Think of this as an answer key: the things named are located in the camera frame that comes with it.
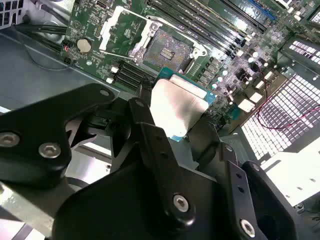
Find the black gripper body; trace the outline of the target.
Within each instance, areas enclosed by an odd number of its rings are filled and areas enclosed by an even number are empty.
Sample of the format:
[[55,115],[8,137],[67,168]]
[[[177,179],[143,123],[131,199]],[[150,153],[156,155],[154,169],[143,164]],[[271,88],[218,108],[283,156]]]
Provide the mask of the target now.
[[71,196],[56,214],[55,240],[235,240],[217,182],[181,173],[195,202],[195,223],[173,232],[160,210],[155,185],[140,162],[107,175]]

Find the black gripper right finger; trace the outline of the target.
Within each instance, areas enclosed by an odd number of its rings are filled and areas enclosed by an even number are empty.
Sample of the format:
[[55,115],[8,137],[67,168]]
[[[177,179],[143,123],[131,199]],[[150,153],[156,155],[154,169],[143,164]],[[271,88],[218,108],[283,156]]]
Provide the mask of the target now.
[[233,148],[221,141],[208,121],[197,122],[188,139],[197,170],[221,187],[228,221],[241,240],[298,240],[297,222],[289,203],[252,161],[239,164]]

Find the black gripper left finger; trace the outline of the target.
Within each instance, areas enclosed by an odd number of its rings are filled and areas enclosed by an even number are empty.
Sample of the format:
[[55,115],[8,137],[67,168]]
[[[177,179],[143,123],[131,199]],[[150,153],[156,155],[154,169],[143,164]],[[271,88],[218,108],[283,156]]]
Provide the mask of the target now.
[[97,226],[112,207],[138,217],[139,205],[169,229],[186,229],[196,219],[165,132],[140,98],[115,98],[91,83],[5,113],[0,133],[0,178],[33,187],[57,185],[76,145],[97,135],[112,138],[120,169],[74,196],[59,214],[63,220]]

